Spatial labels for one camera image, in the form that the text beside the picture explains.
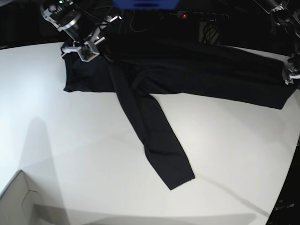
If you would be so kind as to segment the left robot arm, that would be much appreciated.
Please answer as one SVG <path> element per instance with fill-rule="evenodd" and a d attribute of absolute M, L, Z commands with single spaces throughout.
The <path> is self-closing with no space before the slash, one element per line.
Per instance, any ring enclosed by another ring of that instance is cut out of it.
<path fill-rule="evenodd" d="M 287 0 L 256 0 L 255 3 L 271 16 L 276 26 L 297 38 L 293 44 L 294 52 L 288 59 L 290 67 L 283 76 L 286 85 L 294 83 L 300 79 L 300 9 L 289 10 Z"/>

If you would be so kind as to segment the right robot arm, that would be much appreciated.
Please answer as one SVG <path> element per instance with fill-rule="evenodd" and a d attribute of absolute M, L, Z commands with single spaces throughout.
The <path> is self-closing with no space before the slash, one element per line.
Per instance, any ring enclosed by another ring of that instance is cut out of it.
<path fill-rule="evenodd" d="M 120 15 L 97 18 L 99 23 L 73 0 L 46 0 L 40 6 L 42 17 L 59 32 L 65 32 L 72 40 L 61 47 L 61 56 L 77 53 L 81 61 L 90 62 L 100 55 L 98 46 L 105 41 L 104 30 L 114 21 L 122 20 Z"/>

